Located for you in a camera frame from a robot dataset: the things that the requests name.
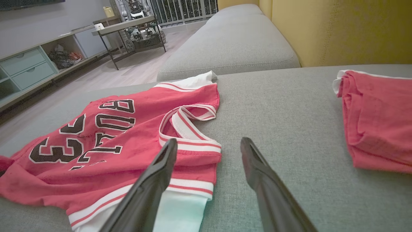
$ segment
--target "tv stand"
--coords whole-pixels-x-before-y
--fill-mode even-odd
[[[0,57],[0,112],[54,80],[106,55],[107,51],[100,37],[91,33],[94,30],[93,25],[87,26]],[[107,38],[103,39],[111,49]],[[82,60],[59,70],[47,56],[57,44],[69,52],[81,54]]]

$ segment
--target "red basketball jersey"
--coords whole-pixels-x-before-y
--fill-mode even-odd
[[[0,195],[65,209],[72,229],[118,204],[164,143],[177,138],[168,190],[212,198],[221,145],[191,120],[216,117],[213,72],[91,102],[58,130],[2,157]]]

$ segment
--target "light blue drawer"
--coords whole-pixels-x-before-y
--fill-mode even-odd
[[[45,62],[39,66],[36,66],[32,69],[25,71],[22,74],[19,74],[12,79],[14,82],[23,90],[30,85],[43,80],[44,78],[54,74],[54,71],[50,65]]]
[[[12,76],[43,61],[45,61],[44,57],[36,48],[10,59],[4,60],[0,62],[0,65],[9,76]]]

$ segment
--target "white wall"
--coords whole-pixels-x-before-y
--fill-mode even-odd
[[[0,12],[0,57],[92,25],[106,17],[109,0],[66,0],[62,3]]]

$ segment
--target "gray fabric upholstery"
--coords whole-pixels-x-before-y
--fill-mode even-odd
[[[213,201],[206,206],[201,232],[262,231],[256,196],[243,172],[242,136],[253,139],[320,232],[410,231],[412,175],[352,166],[341,99],[332,91],[332,81],[341,69],[399,77],[412,73],[412,65],[359,65],[218,77],[221,102],[217,118],[195,122],[205,135],[222,144],[217,185]],[[77,116],[92,100],[153,85],[98,90],[69,99],[44,112],[0,151],[11,155]],[[69,231],[62,210],[0,200],[4,231]]]
[[[263,14],[258,6],[255,4],[241,4],[236,6],[231,6],[219,10],[213,17],[211,17],[206,23],[211,24],[215,21],[221,21],[224,18],[242,18],[249,14]]]
[[[215,16],[168,58],[157,74],[158,81],[209,70],[221,75],[300,67],[295,52],[266,16],[249,14],[213,21]]]

